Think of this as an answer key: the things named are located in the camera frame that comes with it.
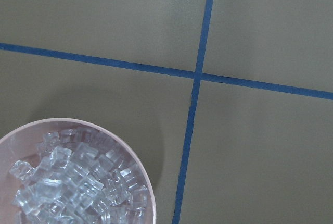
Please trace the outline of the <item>clear ice cubes pile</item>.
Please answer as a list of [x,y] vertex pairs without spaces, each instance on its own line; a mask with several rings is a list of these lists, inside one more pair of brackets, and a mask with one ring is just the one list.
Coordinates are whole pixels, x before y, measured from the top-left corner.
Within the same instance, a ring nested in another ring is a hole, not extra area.
[[39,163],[17,160],[14,223],[144,223],[148,187],[133,157],[91,128],[44,134]]

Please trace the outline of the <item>pink bowl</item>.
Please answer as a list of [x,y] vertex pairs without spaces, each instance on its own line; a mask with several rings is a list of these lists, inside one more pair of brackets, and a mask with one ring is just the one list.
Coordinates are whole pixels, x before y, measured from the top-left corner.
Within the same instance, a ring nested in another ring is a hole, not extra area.
[[120,137],[109,130],[87,121],[71,118],[49,118],[34,121],[16,128],[1,138],[1,223],[13,223],[14,215],[19,211],[19,208],[10,202],[15,190],[19,187],[19,182],[8,173],[14,162],[21,158],[36,158],[35,144],[43,139],[44,133],[76,127],[93,128],[110,136],[125,149],[127,155],[137,162],[150,193],[145,223],[156,223],[157,209],[154,192],[148,174],[136,153]]

